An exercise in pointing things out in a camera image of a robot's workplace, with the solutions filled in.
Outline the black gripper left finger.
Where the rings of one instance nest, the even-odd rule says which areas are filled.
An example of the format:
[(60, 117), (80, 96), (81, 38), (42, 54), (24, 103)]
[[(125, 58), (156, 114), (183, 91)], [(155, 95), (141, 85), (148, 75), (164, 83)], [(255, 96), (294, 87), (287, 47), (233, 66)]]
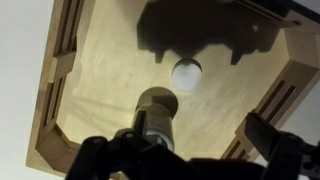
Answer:
[(150, 146), (132, 129), (119, 130), (112, 140), (91, 136), (81, 144), (65, 180), (109, 180), (114, 173), (129, 180), (157, 180), (157, 168), (143, 155)]

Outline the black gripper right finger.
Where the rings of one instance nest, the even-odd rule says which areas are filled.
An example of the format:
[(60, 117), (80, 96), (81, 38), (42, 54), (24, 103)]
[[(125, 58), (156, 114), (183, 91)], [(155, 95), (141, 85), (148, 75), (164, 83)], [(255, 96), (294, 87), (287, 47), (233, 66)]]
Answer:
[(245, 118), (245, 137), (268, 162), (261, 180), (320, 180), (320, 145), (306, 143), (301, 137), (279, 131), (250, 112)]

